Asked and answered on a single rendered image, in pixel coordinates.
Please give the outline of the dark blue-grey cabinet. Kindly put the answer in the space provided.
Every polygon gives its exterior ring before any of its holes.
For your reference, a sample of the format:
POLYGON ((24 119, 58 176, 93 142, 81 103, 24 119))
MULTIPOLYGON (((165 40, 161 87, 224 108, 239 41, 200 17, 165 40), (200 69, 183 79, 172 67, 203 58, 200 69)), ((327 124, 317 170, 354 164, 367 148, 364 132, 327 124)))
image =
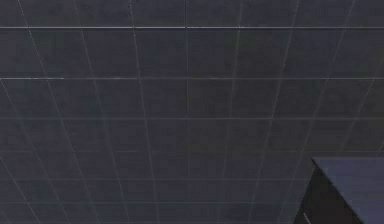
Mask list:
POLYGON ((384 224, 384 157, 313 157, 292 224, 384 224))

